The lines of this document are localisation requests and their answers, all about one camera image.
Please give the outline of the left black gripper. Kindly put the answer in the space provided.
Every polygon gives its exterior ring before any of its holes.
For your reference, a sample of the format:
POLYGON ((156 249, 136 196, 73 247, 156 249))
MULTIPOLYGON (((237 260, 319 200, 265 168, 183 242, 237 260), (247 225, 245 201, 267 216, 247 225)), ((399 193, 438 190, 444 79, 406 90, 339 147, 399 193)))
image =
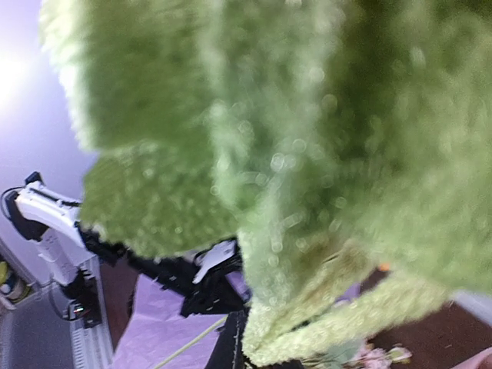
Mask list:
POLYGON ((250 299, 250 291, 239 291, 228 275, 241 273, 243 260, 236 237, 225 238, 209 248, 186 258, 143 258, 122 243, 111 244, 100 239, 98 232, 80 230, 82 244, 103 262, 114 266, 121 259, 126 264, 184 298, 182 317, 195 314, 229 314, 241 311, 250 299))

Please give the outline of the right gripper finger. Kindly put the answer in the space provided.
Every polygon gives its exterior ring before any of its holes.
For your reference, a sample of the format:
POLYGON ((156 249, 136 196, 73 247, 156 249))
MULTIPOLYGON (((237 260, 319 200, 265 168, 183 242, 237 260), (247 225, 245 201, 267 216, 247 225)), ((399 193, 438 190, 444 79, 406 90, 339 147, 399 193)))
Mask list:
POLYGON ((242 337, 248 319, 248 311, 232 312, 227 316, 224 327, 207 362, 207 369, 244 368, 242 337))

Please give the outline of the purple tissue paper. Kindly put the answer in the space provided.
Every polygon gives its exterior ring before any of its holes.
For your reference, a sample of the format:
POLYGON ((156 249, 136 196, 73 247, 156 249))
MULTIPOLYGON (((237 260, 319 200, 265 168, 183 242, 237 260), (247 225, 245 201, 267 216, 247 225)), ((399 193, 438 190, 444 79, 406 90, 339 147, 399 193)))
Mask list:
POLYGON ((170 360, 165 368, 204 368, 224 326, 225 316, 179 312, 184 298, 163 291, 140 276, 135 287, 133 314, 115 350, 112 368, 155 368, 196 337, 201 339, 170 360))

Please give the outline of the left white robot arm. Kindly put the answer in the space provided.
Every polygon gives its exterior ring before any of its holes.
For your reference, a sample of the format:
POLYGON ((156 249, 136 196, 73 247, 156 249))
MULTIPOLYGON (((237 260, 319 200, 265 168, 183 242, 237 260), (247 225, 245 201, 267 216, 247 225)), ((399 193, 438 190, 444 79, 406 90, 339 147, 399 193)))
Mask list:
POLYGON ((1 211, 27 241, 34 241, 52 279, 70 303, 62 319, 81 319, 86 327, 102 323, 102 303, 96 277, 72 263, 59 243, 63 234, 76 247, 115 266, 121 259, 139 274, 160 284, 161 289, 181 295, 180 314, 229 314, 245 309, 249 289, 239 291, 229 276, 242 270, 241 249, 236 238, 220 241, 190 257, 147 259, 122 243, 104 242, 95 229, 84 229, 78 220, 79 201, 49 190, 39 172, 31 173, 24 185, 1 195, 1 211))

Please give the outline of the fuzzy green orange flower stem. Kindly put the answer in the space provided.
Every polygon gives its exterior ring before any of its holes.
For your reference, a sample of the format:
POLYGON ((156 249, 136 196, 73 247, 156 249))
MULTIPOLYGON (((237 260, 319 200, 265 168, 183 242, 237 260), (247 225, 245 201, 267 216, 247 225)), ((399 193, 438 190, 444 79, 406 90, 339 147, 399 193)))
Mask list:
POLYGON ((237 238, 263 367, 491 292, 489 1, 45 1, 85 227, 237 238))

